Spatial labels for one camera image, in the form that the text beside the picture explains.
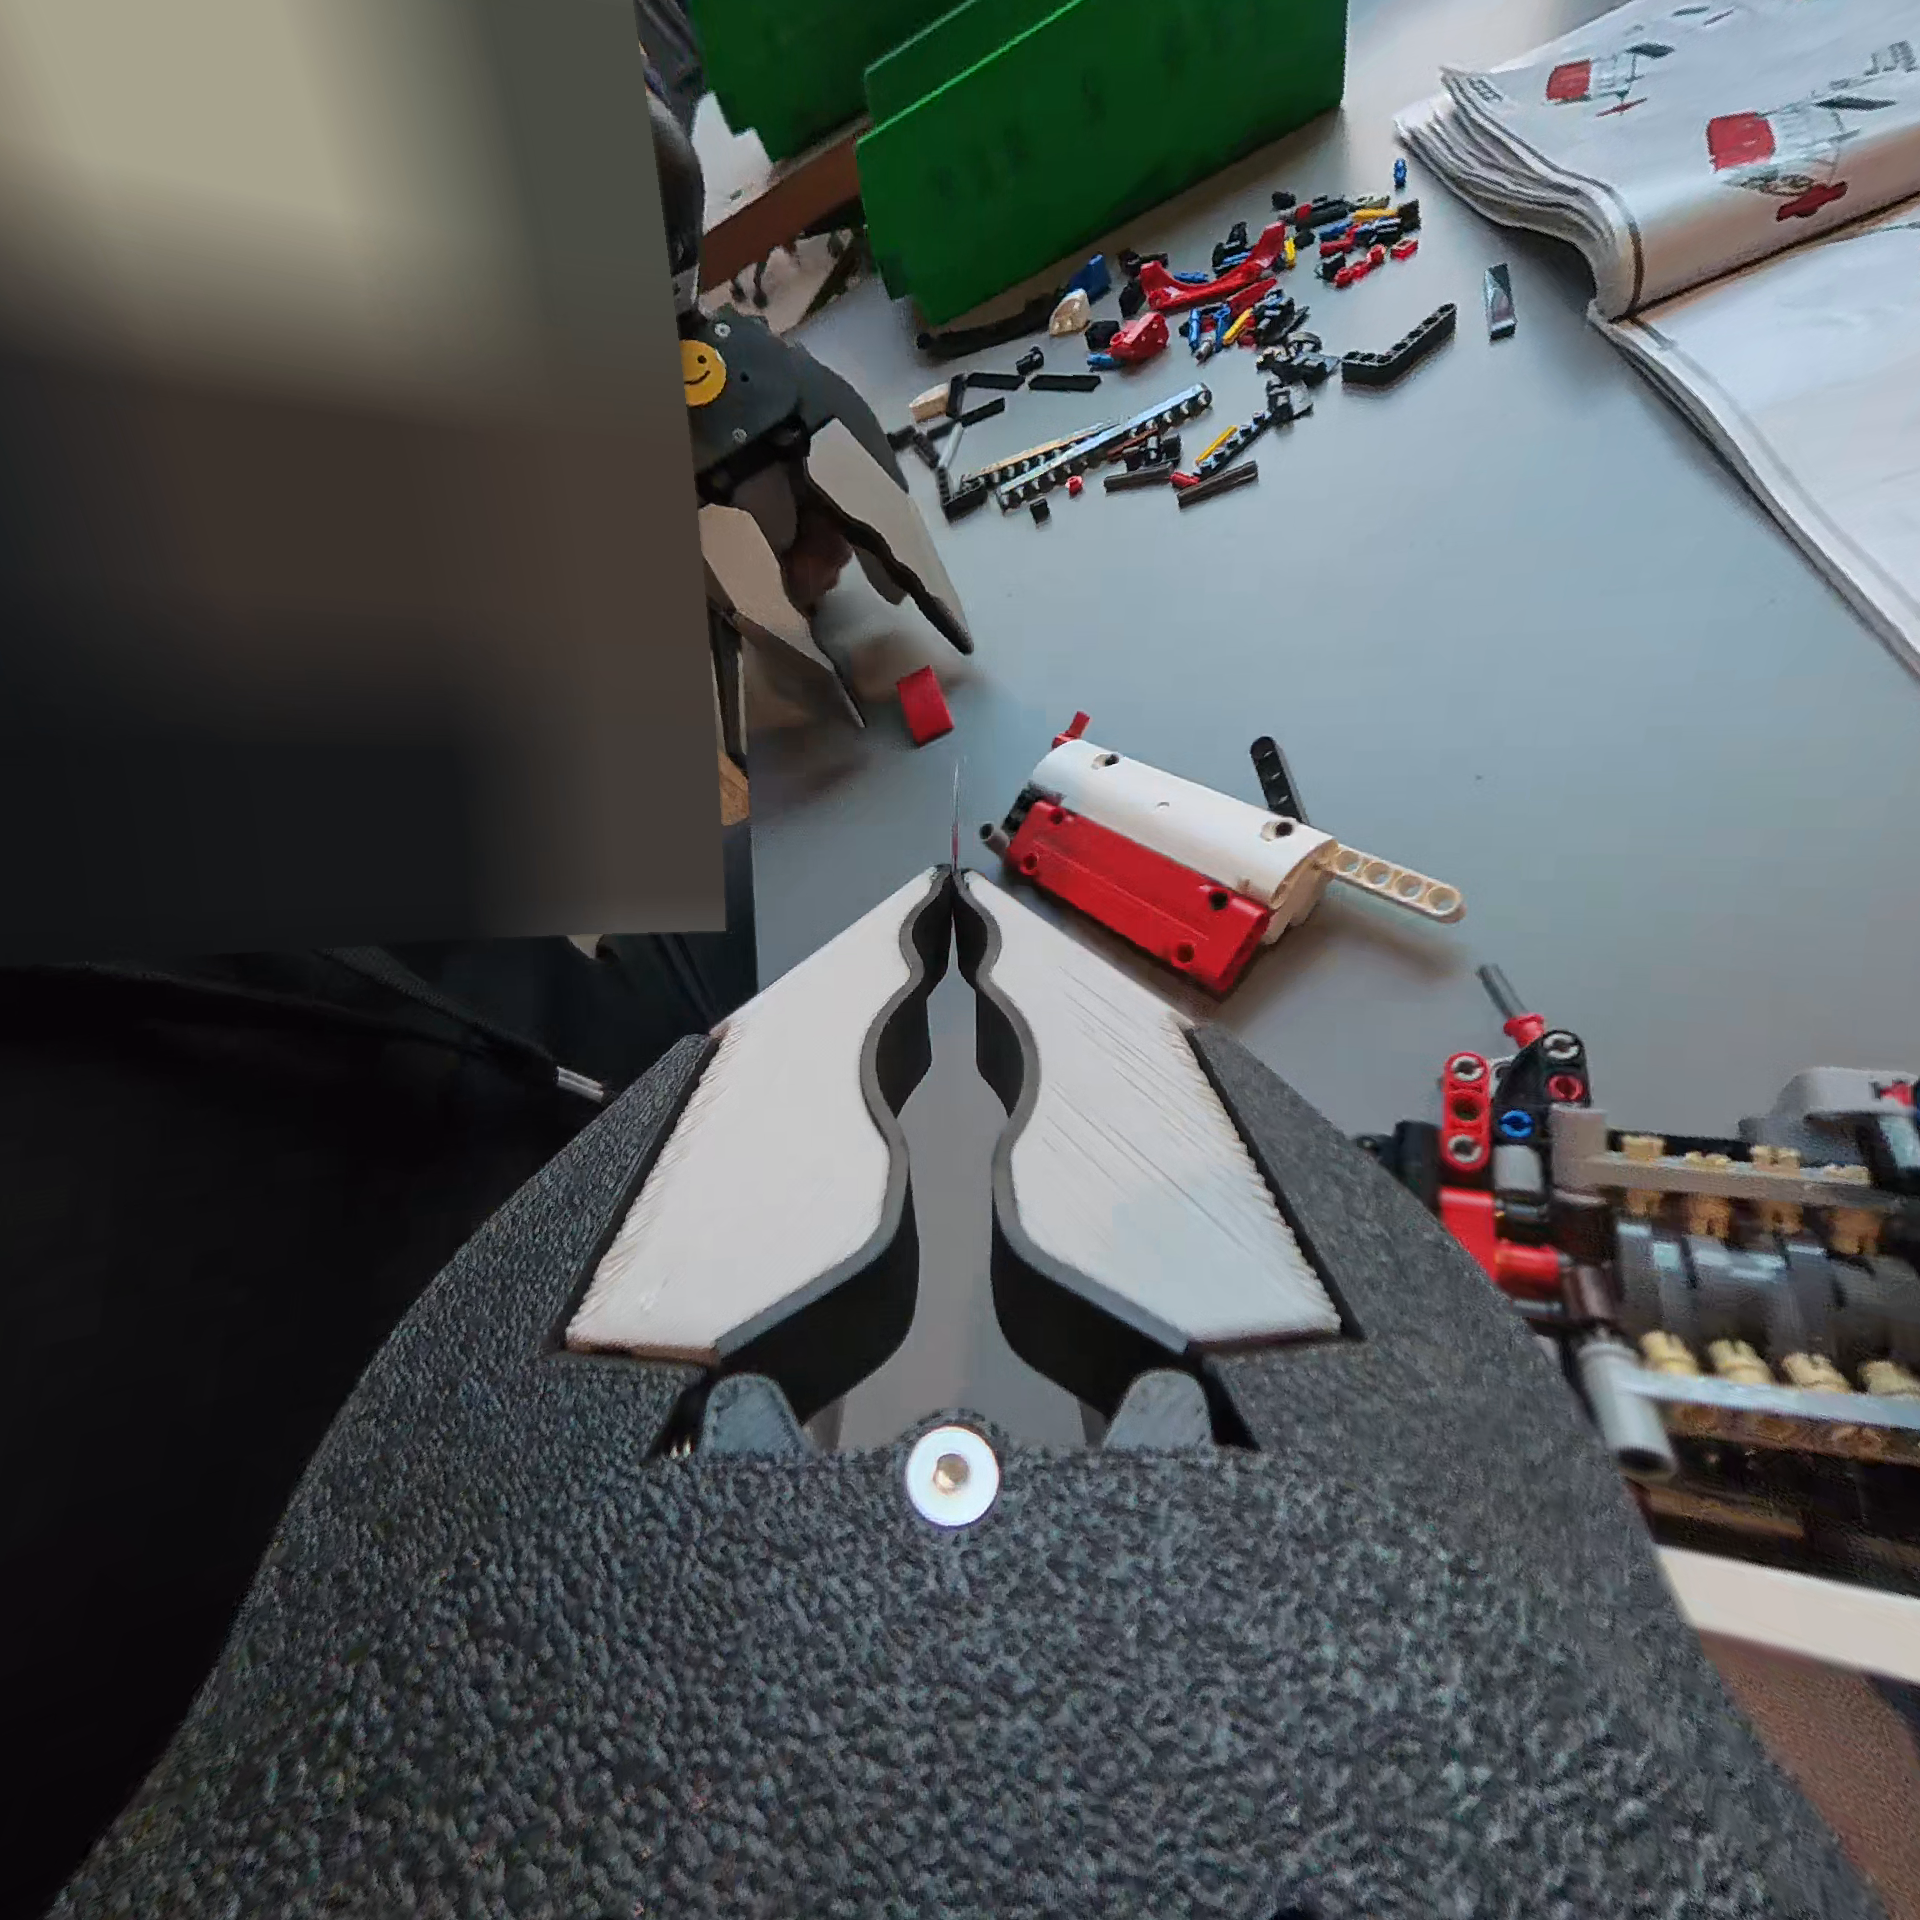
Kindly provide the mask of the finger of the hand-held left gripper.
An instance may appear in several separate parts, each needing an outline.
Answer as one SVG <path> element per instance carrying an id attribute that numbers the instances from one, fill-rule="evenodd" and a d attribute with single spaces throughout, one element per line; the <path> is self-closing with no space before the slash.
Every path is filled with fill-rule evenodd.
<path id="1" fill-rule="evenodd" d="M 880 420 L 857 394 L 823 401 L 823 418 L 807 429 L 807 493 L 854 547 L 880 597 L 913 603 L 955 654 L 975 654 L 953 579 Z"/>
<path id="2" fill-rule="evenodd" d="M 754 649 L 762 672 L 786 699 L 865 730 L 854 688 L 786 595 L 781 557 L 754 515 L 711 504 L 701 507 L 698 522 L 711 611 Z"/>

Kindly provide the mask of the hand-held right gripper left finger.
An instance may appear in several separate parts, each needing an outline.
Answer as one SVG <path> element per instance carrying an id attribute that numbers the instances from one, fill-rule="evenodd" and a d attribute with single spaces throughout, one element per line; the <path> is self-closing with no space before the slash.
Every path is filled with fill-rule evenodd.
<path id="1" fill-rule="evenodd" d="M 810 1422 L 901 1349 L 920 1290 L 901 1116 L 951 948 L 941 867 L 714 1030 L 567 1324 L 573 1354 L 766 1376 Z"/>

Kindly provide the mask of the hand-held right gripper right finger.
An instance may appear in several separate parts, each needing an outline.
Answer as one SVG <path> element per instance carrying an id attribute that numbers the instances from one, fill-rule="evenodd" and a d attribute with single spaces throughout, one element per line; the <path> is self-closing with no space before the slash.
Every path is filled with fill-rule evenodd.
<path id="1" fill-rule="evenodd" d="M 951 912 L 1002 1106 L 993 1300 L 1015 1355 L 1109 1422 L 1146 1373 L 1205 1384 L 1342 1338 L 1195 1022 L 983 873 Z"/>

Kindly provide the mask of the red and white brick panel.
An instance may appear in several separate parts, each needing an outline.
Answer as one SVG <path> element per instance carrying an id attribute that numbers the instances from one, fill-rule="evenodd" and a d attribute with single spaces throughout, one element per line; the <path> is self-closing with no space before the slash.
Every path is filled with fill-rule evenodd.
<path id="1" fill-rule="evenodd" d="M 1014 878 L 1215 997 L 1306 923 L 1335 882 L 1439 926 L 1467 912 L 1451 882 L 1314 826 L 1279 822 L 1264 800 L 1119 755 L 1088 726 L 1077 712 L 982 842 Z"/>

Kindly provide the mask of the green baseplate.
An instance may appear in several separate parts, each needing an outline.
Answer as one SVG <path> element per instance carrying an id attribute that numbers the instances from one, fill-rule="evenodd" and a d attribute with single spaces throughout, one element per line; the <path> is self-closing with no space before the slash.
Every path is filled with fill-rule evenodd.
<path id="1" fill-rule="evenodd" d="M 792 160 L 866 110 L 866 70 L 958 2 L 690 2 L 705 83 L 735 132 Z"/>
<path id="2" fill-rule="evenodd" d="M 1346 2 L 971 2 L 866 70 L 875 272 L 949 322 L 1314 117 Z"/>

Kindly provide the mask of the pile of small brick pieces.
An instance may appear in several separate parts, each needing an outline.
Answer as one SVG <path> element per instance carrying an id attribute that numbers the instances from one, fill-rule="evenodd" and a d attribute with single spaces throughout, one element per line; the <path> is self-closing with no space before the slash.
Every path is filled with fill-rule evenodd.
<path id="1" fill-rule="evenodd" d="M 1021 309 L 971 326 L 926 329 L 920 349 L 943 378 L 885 433 L 933 476 L 943 513 L 961 522 L 987 505 L 1045 524 L 1059 496 L 1098 488 L 1165 493 L 1179 510 L 1258 480 L 1263 438 L 1312 416 L 1329 387 L 1387 394 L 1455 344 L 1457 304 L 1445 302 L 1378 349 L 1338 349 L 1314 325 L 1311 292 L 1349 292 L 1410 262 L 1425 214 L 1395 187 L 1373 197 L 1271 197 L 1271 221 L 1234 225 L 1202 269 L 1165 251 L 1096 253 L 1067 281 Z M 1090 398 L 1114 381 L 1170 370 L 1189 357 L 1193 381 L 1134 412 L 1082 424 L 1056 438 L 962 469 L 962 437 L 1006 413 L 1018 396 Z"/>

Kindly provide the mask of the person's dark clothing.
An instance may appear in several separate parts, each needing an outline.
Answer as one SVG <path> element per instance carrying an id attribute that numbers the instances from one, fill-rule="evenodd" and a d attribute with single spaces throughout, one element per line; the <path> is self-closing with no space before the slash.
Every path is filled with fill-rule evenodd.
<path id="1" fill-rule="evenodd" d="M 173 1739 L 369 1358 L 601 1112 L 320 950 L 5 966 L 5 1915 Z M 752 916 L 387 950 L 608 1099 L 760 972 Z"/>

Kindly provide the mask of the brick-built toy race car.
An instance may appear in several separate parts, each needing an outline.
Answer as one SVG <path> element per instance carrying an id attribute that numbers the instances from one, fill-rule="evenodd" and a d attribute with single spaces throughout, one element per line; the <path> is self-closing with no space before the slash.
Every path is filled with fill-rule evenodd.
<path id="1" fill-rule="evenodd" d="M 1574 1026 L 1479 984 L 1504 1052 L 1451 1052 L 1435 1114 L 1360 1153 L 1544 1342 L 1657 1525 L 1917 1563 L 1917 1070 L 1633 1131 Z"/>

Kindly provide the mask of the open instruction booklet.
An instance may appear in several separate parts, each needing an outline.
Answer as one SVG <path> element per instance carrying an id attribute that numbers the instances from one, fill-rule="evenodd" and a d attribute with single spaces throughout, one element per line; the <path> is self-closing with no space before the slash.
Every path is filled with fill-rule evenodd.
<path id="1" fill-rule="evenodd" d="M 1399 114 L 1918 659 L 1918 4 L 1621 4 Z"/>

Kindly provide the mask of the black drawstring metal tip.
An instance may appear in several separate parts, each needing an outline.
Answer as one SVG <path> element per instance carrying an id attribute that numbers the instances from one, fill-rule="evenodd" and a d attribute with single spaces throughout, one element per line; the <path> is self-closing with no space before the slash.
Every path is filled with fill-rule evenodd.
<path id="1" fill-rule="evenodd" d="M 513 1070 L 528 1086 L 559 1091 L 594 1108 L 608 1105 L 608 1086 L 601 1080 L 565 1065 L 550 1048 L 411 972 L 397 954 L 377 947 L 345 947 L 323 948 L 320 957 L 459 1028 L 463 1038 L 477 1042 L 494 1065 Z"/>

